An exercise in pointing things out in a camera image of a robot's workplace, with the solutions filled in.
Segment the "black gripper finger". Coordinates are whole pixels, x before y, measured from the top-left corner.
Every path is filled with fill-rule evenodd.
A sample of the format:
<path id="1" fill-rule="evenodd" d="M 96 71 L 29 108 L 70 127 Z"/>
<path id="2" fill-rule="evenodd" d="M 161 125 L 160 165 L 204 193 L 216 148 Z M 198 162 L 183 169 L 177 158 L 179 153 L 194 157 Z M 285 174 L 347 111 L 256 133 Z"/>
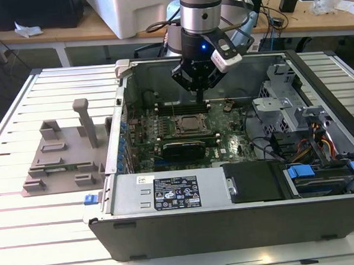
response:
<path id="1" fill-rule="evenodd" d="M 207 78 L 201 78 L 199 81 L 199 102 L 203 101 L 203 93 L 210 88 L 216 87 L 216 85 L 221 81 L 224 77 L 224 73 L 219 71 L 218 68 L 215 68 L 211 74 L 207 76 Z"/>
<path id="2" fill-rule="evenodd" d="M 181 62 L 171 70 L 171 76 L 179 86 L 194 95 L 198 104 L 200 103 L 199 85 L 188 75 L 187 72 L 185 72 L 184 66 Z"/>

